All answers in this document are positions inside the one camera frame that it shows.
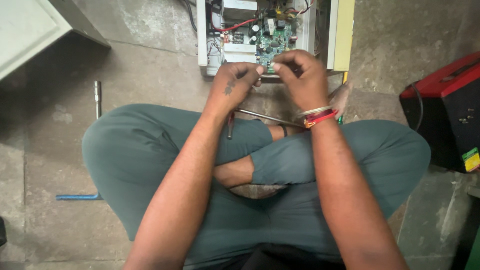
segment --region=concrete floor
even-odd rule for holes
[[[200,111],[210,82],[198,71],[195,33],[179,0],[75,0],[111,50],[67,36],[0,82],[0,216],[9,242],[0,269],[120,269],[131,243],[104,201],[55,201],[95,192],[81,158],[95,119],[93,81],[104,111],[154,103]],[[480,49],[474,0],[358,0],[346,122],[406,123],[404,87]],[[336,88],[340,76],[329,78]],[[291,115],[281,85],[264,85],[245,108]],[[476,175],[432,167],[389,220],[413,270],[446,270],[456,251]]]

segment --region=red and black device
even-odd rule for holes
[[[457,172],[480,165],[480,51],[408,86],[400,103],[430,145],[432,164]]]

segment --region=tattoo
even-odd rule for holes
[[[230,93],[232,92],[232,87],[235,87],[235,82],[233,81],[233,79],[227,82],[227,87],[225,87],[225,91],[223,92],[225,96],[230,96]]]

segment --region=hand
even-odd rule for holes
[[[313,55],[297,49],[277,55],[272,61],[275,62],[273,69],[300,109],[308,111],[328,106],[325,67]]]
[[[262,65],[237,62],[222,65],[213,79],[204,112],[227,116],[247,96],[252,86],[259,87]]]

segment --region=green pants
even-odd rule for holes
[[[130,240],[199,116],[132,104],[106,113],[86,131],[82,150],[87,169]],[[426,171],[428,144],[408,127],[390,121],[358,121],[341,128],[388,218]],[[253,184],[292,185],[273,197],[254,200],[236,196],[213,180],[186,269],[222,262],[249,252],[257,243],[289,244],[320,258],[340,258],[320,207],[310,136],[305,132],[272,142],[261,121],[236,119],[233,139],[227,140],[224,128],[217,165],[250,154]]]

